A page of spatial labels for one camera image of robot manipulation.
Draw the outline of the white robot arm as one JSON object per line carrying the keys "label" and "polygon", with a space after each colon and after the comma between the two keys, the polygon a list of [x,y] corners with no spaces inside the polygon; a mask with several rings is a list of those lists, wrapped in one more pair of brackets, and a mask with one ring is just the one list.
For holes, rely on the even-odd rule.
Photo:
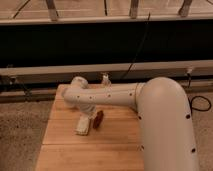
{"label": "white robot arm", "polygon": [[191,109],[176,81],[157,77],[146,83],[90,88],[76,77],[62,94],[71,104],[128,106],[137,111],[144,171],[199,171]]}

